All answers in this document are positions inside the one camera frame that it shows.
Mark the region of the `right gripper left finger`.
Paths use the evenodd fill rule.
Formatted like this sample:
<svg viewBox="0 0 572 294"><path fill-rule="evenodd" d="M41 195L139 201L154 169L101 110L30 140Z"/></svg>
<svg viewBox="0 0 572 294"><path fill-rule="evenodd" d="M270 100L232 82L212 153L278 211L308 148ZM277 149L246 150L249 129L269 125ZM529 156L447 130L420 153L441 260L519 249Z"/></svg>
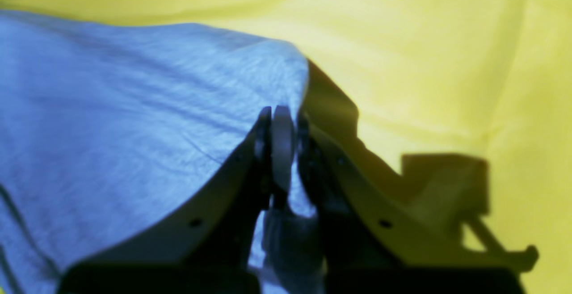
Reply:
<svg viewBox="0 0 572 294"><path fill-rule="evenodd" d="M271 107L192 198L149 229L70 268L59 294L259 294L248 271L270 190Z"/></svg>

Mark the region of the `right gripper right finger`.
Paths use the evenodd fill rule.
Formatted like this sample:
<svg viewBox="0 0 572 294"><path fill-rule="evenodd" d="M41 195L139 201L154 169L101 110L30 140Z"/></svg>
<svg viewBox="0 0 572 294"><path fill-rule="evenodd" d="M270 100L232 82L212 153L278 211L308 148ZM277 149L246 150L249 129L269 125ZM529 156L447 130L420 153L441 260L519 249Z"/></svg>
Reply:
<svg viewBox="0 0 572 294"><path fill-rule="evenodd" d="M325 133L278 106L272 123L273 171L282 160L316 208L326 260L327 294L522 294L517 274L500 259L443 239L361 174Z"/></svg>

